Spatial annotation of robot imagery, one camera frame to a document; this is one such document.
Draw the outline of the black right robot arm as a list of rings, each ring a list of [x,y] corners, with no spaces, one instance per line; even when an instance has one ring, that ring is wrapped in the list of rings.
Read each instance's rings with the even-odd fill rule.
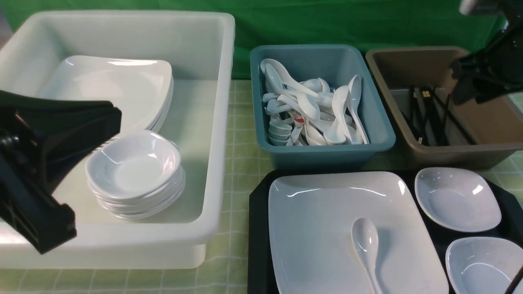
[[[470,100],[482,104],[523,88],[523,2],[521,0],[462,0],[465,16],[503,15],[507,26],[477,52],[451,64],[456,85],[451,92],[455,105]]]

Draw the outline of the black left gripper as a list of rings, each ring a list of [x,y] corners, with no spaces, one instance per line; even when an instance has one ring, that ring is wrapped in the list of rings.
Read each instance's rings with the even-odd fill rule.
[[[111,102],[0,95],[1,218],[40,254],[77,236],[73,209],[52,193],[68,173],[120,132]]]

